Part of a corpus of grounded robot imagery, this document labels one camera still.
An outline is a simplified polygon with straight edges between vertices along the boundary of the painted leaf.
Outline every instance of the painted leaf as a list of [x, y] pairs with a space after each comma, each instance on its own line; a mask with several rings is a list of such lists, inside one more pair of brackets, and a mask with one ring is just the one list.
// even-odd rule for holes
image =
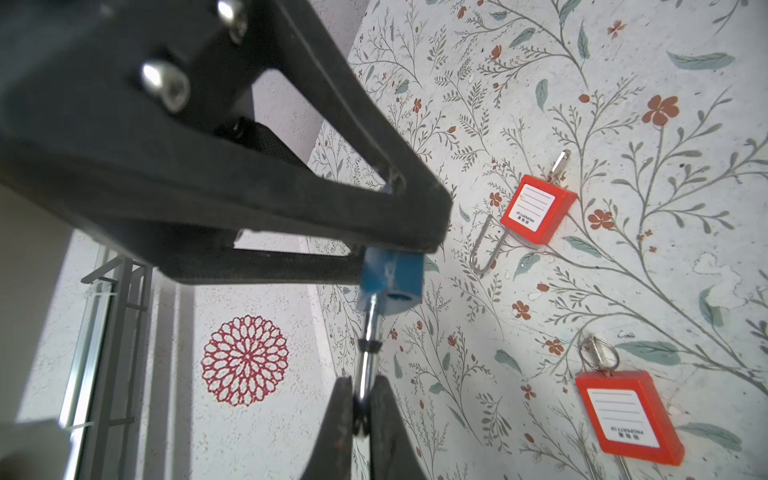
[[521, 43], [528, 41], [533, 37], [533, 34], [536, 33], [536, 29], [533, 27], [526, 28], [525, 30], [520, 32], [520, 35], [515, 37], [515, 40], [512, 40], [512, 43], [509, 44], [509, 48], [517, 47]]
[[680, 364], [677, 348], [669, 342], [626, 342], [619, 343], [616, 348], [626, 350], [648, 362], [673, 366]]
[[403, 80], [395, 89], [395, 93], [398, 95], [402, 95], [406, 93], [408, 91], [408, 83], [409, 83], [408, 79]]
[[466, 427], [466, 425], [464, 425], [464, 420], [462, 420], [462, 417], [458, 413], [456, 413], [456, 411], [454, 409], [452, 409], [451, 407], [448, 407], [448, 408], [451, 410], [451, 413], [453, 414], [454, 417], [456, 417], [458, 422], [462, 424], [462, 427], [464, 427], [466, 429], [467, 427]]
[[682, 68], [683, 70], [717, 70], [718, 68], [730, 65], [736, 60], [735, 57], [722, 52], [689, 57], [687, 55], [677, 55], [668, 51], [667, 55], [670, 56], [670, 60], [672, 60], [672, 63], [674, 63], [676, 67]]
[[563, 8], [560, 9], [560, 25], [565, 23], [565, 19], [568, 18], [568, 15], [574, 11], [574, 8], [578, 7], [578, 4], [580, 3], [581, 0], [568, 0], [565, 2]]
[[541, 111], [544, 111], [544, 103], [547, 102], [547, 96], [549, 96], [548, 84], [549, 82], [545, 78], [536, 85], [536, 103]]
[[440, 382], [437, 382], [435, 385], [429, 387], [429, 392], [430, 393], [440, 393], [440, 392], [444, 392], [444, 391], [445, 391], [445, 387], [442, 386], [442, 383], [440, 383]]
[[437, 263], [435, 263], [434, 260], [424, 256], [424, 271], [425, 272], [439, 272], [440, 268], [437, 266]]
[[518, 361], [515, 360], [514, 358], [512, 358], [512, 356], [510, 356], [504, 350], [502, 350], [502, 349], [496, 350], [496, 355], [493, 357], [493, 359], [496, 360], [499, 363], [506, 363], [507, 365], [509, 365], [513, 369], [515, 369], [518, 372], [520, 372], [520, 375], [523, 374], [523, 371], [520, 370], [520, 365], [518, 364]]
[[467, 215], [467, 213], [464, 211], [464, 209], [462, 209], [461, 205], [458, 206], [458, 214], [462, 216], [462, 218], [464, 219], [465, 222], [469, 222], [470, 221], [469, 215]]
[[402, 369], [400, 368], [400, 362], [397, 361], [397, 353], [395, 354], [395, 378], [402, 378]]
[[578, 31], [578, 54], [584, 60], [589, 58], [589, 38], [584, 31], [584, 23], [581, 23], [581, 29]]
[[675, 428], [702, 439], [712, 440], [733, 452], [741, 452], [741, 439], [739, 436], [717, 425], [710, 423], [688, 423]]
[[603, 257], [602, 253], [600, 253], [598, 249], [596, 249], [589, 243], [583, 241], [579, 237], [573, 237], [573, 236], [565, 237], [565, 241], [568, 242], [571, 245], [571, 247], [575, 248], [576, 250], [589, 253], [593, 257], [597, 257], [597, 258]]
[[712, 287], [699, 294], [699, 310], [704, 319], [712, 326], [723, 326], [723, 312], [718, 306], [711, 306], [707, 303], [707, 296]]
[[538, 253], [526, 253], [523, 255], [523, 257], [518, 262], [518, 269], [515, 270], [515, 276], [513, 279], [517, 278], [518, 275], [522, 275], [523, 273], [527, 273], [532, 266], [536, 264], [541, 259]]

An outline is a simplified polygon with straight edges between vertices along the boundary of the white wall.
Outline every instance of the white wall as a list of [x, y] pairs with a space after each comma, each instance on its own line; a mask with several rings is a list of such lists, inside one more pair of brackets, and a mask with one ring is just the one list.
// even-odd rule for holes
[[[368, 0], [310, 0], [344, 58], [365, 14]], [[302, 161], [310, 159], [323, 118], [278, 71], [268, 71], [253, 86], [256, 121], [265, 124]]]

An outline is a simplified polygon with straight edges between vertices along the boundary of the floral wallpaper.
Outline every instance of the floral wallpaper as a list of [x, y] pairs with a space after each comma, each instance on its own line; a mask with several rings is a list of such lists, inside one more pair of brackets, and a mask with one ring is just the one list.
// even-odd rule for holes
[[[385, 319], [382, 350], [428, 478], [623, 478], [574, 385], [591, 334], [654, 377], [687, 450], [627, 459], [633, 478], [768, 478], [766, 18], [755, 0], [371, 2], [349, 64], [453, 197], [423, 301]], [[578, 200], [552, 241], [508, 235], [476, 275], [488, 215], [480, 264], [521, 176], [564, 148]], [[382, 186], [327, 124], [310, 166]], [[356, 288], [319, 294], [351, 375]]]

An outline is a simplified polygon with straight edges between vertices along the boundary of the key tag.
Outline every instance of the key tag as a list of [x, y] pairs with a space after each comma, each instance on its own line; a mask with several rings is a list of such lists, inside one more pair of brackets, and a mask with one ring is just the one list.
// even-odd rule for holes
[[570, 150], [563, 150], [558, 155], [558, 159], [547, 175], [547, 181], [532, 175], [523, 175], [509, 207], [500, 220], [501, 224], [507, 228], [496, 243], [488, 263], [480, 269], [475, 265], [475, 261], [477, 260], [477, 249], [480, 246], [480, 241], [491, 224], [492, 217], [488, 215], [485, 225], [480, 230], [480, 236], [475, 241], [475, 247], [472, 249], [470, 265], [476, 273], [485, 273], [491, 268], [491, 264], [502, 248], [504, 239], [510, 230], [536, 245], [549, 243], [565, 214], [568, 213], [568, 209], [578, 197], [577, 194], [552, 183], [560, 177], [560, 173], [565, 168], [565, 162], [570, 156]]
[[[600, 346], [615, 356], [607, 363]], [[585, 355], [591, 350], [595, 365]], [[595, 372], [576, 376], [576, 388], [584, 400], [603, 452], [665, 465], [679, 465], [685, 447], [677, 437], [667, 410], [648, 372], [616, 372], [618, 351], [608, 342], [586, 339], [579, 356]]]

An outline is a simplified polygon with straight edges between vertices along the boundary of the metal railing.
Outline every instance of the metal railing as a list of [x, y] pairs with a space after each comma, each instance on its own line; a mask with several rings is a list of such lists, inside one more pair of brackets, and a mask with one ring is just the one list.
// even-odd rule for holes
[[71, 431], [64, 480], [133, 478], [152, 267], [99, 251], [61, 407]]

